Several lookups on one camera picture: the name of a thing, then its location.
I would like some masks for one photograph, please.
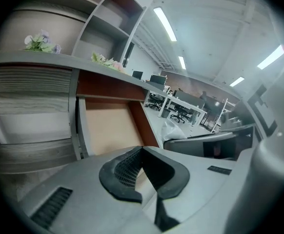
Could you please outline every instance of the wood grain panel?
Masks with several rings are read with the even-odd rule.
[[[71,72],[41,67],[0,67],[0,92],[68,93]]]
[[[127,99],[111,99],[111,98],[96,98],[86,97],[86,103],[111,103],[111,104],[128,104],[130,101]]]
[[[80,70],[77,95],[103,96],[144,101],[144,89],[101,74]]]
[[[140,133],[144,146],[159,147],[140,102],[131,101],[129,102],[128,106],[137,129]]]
[[[0,173],[27,173],[77,160],[71,139],[0,145]]]
[[[24,174],[55,168],[76,161],[76,155],[72,154],[55,160],[46,160],[35,163],[24,164],[0,164],[0,174]]]
[[[68,94],[42,92],[0,93],[0,115],[68,112]]]
[[[73,153],[70,138],[28,144],[3,144],[0,145],[0,163],[34,163],[69,156]]]
[[[0,115],[68,112],[71,70],[0,67]]]

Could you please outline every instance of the black plastic part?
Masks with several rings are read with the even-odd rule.
[[[189,182],[188,169],[148,147],[143,150],[142,167],[158,196],[162,199],[178,196]]]
[[[262,139],[261,139],[261,136],[260,136],[257,128],[255,128],[255,135],[256,135],[256,138],[257,138],[258,142],[260,142]]]
[[[100,169],[99,179],[102,186],[116,199],[142,203],[142,195],[134,190],[139,173],[136,171],[140,171],[142,167],[141,162],[137,161],[140,159],[141,149],[141,146],[137,146],[105,163]]]
[[[232,172],[231,169],[226,169],[226,168],[222,168],[222,167],[218,167],[218,166],[210,166],[210,167],[207,168],[207,170],[217,172],[217,173],[220,173],[220,174],[225,174],[225,175],[230,175],[230,173]]]
[[[180,224],[179,221],[175,220],[172,217],[169,217],[166,213],[166,209],[163,205],[162,198],[157,197],[156,202],[156,215],[154,224],[162,231],[165,232],[172,227]]]
[[[68,188],[59,187],[30,218],[48,230],[72,192]]]
[[[267,137],[270,137],[275,130],[277,129],[278,125],[277,122],[274,120],[270,127],[268,127],[266,121],[264,120],[264,117],[262,116],[261,112],[258,110],[255,103],[259,103],[260,105],[263,105],[264,102],[261,99],[261,96],[267,91],[266,87],[261,85],[260,88],[256,91],[256,93],[247,101],[249,106],[254,111],[255,115],[257,116],[258,120],[260,121],[265,134]]]
[[[178,196],[190,179],[185,166],[145,147],[135,147],[105,163],[99,179],[116,199],[142,203],[142,195],[135,191],[141,168],[162,199]]]

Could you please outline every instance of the office chair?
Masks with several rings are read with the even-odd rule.
[[[164,99],[163,98],[159,99],[159,98],[156,98],[153,95],[150,95],[148,101],[151,102],[151,103],[148,104],[148,105],[145,105],[145,107],[150,107],[150,108],[154,108],[155,107],[158,110],[160,110],[162,108],[161,105],[163,104]]]
[[[182,107],[180,105],[176,105],[175,110],[178,112],[178,114],[177,115],[171,115],[170,118],[177,118],[178,123],[180,123],[180,120],[181,120],[182,123],[184,124],[185,121],[184,121],[183,118],[189,119],[189,117],[187,115],[190,114],[190,109],[187,109],[187,108]]]

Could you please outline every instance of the computer monitor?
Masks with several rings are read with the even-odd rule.
[[[142,71],[133,71],[133,73],[132,73],[132,77],[137,78],[139,80],[141,80],[142,75],[143,75]]]
[[[150,81],[161,85],[165,85],[166,79],[167,78],[165,76],[151,75]]]

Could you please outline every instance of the fluorescent ceiling light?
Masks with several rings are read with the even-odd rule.
[[[234,87],[235,85],[239,84],[241,81],[243,81],[244,78],[240,77],[236,81],[234,81],[232,84],[230,84],[231,87]]]
[[[260,69],[264,69],[265,67],[269,66],[273,63],[277,58],[284,54],[284,49],[282,45],[280,45],[273,53],[268,56],[262,63],[260,63],[257,67]]]
[[[170,26],[170,23],[168,22],[168,19],[165,16],[165,14],[163,13],[162,9],[161,8],[155,8],[154,12],[158,16],[158,18],[161,20],[163,26],[165,27],[165,30],[167,31],[167,33],[170,37],[170,40],[177,41],[175,33],[173,33],[173,30]]]
[[[179,57],[179,60],[180,60],[180,63],[181,63],[181,67],[182,67],[183,69],[186,69],[186,67],[185,67],[185,62],[184,62],[184,58],[183,58],[183,57]]]

